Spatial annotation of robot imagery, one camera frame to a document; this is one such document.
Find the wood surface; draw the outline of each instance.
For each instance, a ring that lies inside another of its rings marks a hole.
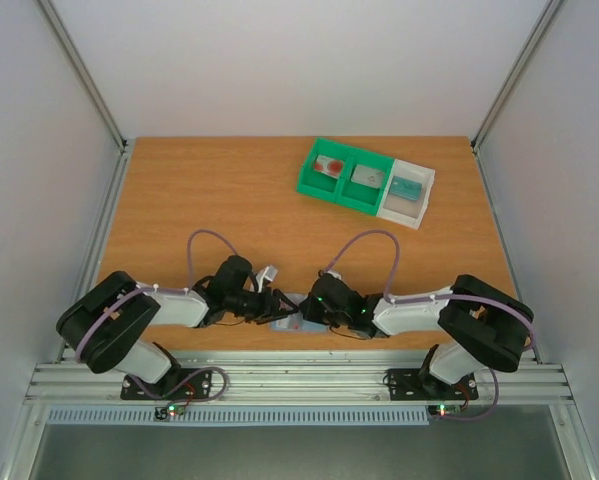
[[[436,170],[419,230],[301,195],[295,187],[314,138],[140,138],[132,155],[100,278],[126,270],[135,280],[183,287],[186,241],[198,228],[227,237],[255,270],[275,265],[286,292],[308,292],[339,249],[382,228],[401,243],[392,293],[437,290],[470,273],[513,293],[481,177],[465,137],[346,137],[335,140]],[[228,249],[209,235],[193,243],[195,278],[213,274]],[[394,255],[380,235],[363,238],[335,267],[362,294],[383,290]],[[225,323],[234,322],[226,316]],[[242,324],[206,329],[152,327],[144,339],[177,350],[419,349],[446,341],[414,332],[360,341],[332,333],[274,332]]]

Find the ventilation grille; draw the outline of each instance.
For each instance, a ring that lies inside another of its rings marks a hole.
[[[55,406],[54,425],[181,425],[251,427],[266,425],[428,425],[425,407],[204,407],[160,419],[154,407]]]

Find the white panel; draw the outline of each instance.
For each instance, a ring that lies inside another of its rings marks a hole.
[[[30,0],[0,1],[0,459],[76,286],[116,154]]]
[[[540,344],[599,460],[599,0],[566,3],[483,162]]]
[[[128,137],[476,133],[544,0],[56,0]]]

